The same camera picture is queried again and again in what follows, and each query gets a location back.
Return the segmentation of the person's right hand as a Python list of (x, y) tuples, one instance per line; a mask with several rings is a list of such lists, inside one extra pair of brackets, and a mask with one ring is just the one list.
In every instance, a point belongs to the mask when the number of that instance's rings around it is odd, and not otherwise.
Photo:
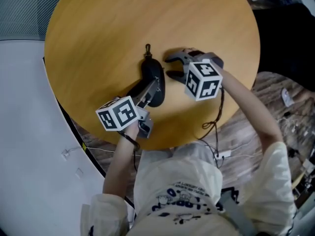
[(201, 52), (200, 50), (196, 48), (185, 48), (183, 49), (183, 51), (192, 57), (196, 57), (198, 55), (203, 54), (203, 52)]

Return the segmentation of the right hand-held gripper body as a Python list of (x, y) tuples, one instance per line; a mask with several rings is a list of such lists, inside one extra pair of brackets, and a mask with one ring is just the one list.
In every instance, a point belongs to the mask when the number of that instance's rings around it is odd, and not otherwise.
[(195, 101), (215, 98), (219, 92), (222, 75), (220, 69), (224, 62), (215, 53), (208, 52), (192, 57), (184, 51), (173, 54), (181, 55), (186, 74), (185, 93)]

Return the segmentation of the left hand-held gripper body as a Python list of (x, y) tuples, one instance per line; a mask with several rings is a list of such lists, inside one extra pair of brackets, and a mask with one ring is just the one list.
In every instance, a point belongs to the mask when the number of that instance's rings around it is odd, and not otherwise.
[(138, 137), (150, 137), (153, 128), (150, 113), (135, 105), (130, 96), (117, 97), (95, 112), (106, 131), (122, 131), (137, 121), (139, 127)]

